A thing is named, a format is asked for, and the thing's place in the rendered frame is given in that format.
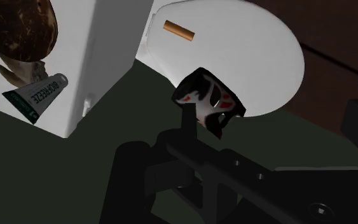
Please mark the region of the grey and green cream tube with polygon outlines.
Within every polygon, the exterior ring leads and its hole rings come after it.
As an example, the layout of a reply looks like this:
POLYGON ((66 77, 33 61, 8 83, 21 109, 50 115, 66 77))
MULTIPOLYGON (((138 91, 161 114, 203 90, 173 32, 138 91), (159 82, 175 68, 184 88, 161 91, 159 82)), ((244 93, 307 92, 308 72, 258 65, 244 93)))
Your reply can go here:
POLYGON ((41 81, 3 92, 2 95, 28 121, 35 124, 48 106, 68 85, 68 79, 61 73, 49 76, 41 81))

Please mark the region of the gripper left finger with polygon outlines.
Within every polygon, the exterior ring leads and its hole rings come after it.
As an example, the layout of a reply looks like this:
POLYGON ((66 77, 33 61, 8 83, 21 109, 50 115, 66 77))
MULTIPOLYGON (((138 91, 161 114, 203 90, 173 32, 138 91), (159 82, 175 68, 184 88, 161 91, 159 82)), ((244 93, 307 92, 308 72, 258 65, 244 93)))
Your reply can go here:
POLYGON ((99 224, 170 224, 151 213, 160 191, 192 184, 194 170, 167 151, 174 129, 154 146, 131 141, 117 147, 99 224))

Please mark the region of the orange cylinder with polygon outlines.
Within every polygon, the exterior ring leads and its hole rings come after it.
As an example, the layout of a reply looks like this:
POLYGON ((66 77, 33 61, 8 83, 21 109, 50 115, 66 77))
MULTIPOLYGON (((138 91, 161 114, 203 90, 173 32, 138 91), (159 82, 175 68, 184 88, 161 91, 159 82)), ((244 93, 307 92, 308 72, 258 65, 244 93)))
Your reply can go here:
POLYGON ((177 25, 169 20, 165 21, 163 28, 166 31, 169 31, 177 36, 187 39, 188 41, 192 41, 195 36, 195 33, 193 31, 190 31, 190 30, 188 30, 180 25, 177 25))

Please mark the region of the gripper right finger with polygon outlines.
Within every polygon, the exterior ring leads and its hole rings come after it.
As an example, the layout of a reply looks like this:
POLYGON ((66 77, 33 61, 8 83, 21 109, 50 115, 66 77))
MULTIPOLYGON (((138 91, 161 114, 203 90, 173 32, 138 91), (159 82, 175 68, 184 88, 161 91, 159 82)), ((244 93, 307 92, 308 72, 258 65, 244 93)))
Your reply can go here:
MULTIPOLYGON (((358 148, 358 99, 348 102, 341 131, 358 148)), ((259 184, 282 224, 358 224, 356 169, 272 171, 259 184)))

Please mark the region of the black white red patterned cup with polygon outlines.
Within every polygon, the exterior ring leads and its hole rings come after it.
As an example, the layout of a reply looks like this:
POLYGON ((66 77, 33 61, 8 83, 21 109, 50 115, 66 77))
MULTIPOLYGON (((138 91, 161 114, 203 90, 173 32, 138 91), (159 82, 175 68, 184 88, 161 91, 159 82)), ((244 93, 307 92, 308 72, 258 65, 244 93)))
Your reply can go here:
POLYGON ((233 117, 243 117, 246 112, 240 99, 203 67, 187 75, 176 87, 171 99, 179 107, 195 104, 197 121, 218 139, 221 139, 223 129, 233 117))

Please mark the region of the brown mottled round figure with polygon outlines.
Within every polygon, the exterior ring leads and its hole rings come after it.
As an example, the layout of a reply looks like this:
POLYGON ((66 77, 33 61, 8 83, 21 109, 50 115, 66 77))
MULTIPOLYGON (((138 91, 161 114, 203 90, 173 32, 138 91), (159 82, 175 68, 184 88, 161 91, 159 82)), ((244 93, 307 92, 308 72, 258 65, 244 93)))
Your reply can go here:
POLYGON ((50 0, 0 0, 0 75, 15 87, 46 79, 58 33, 50 0))

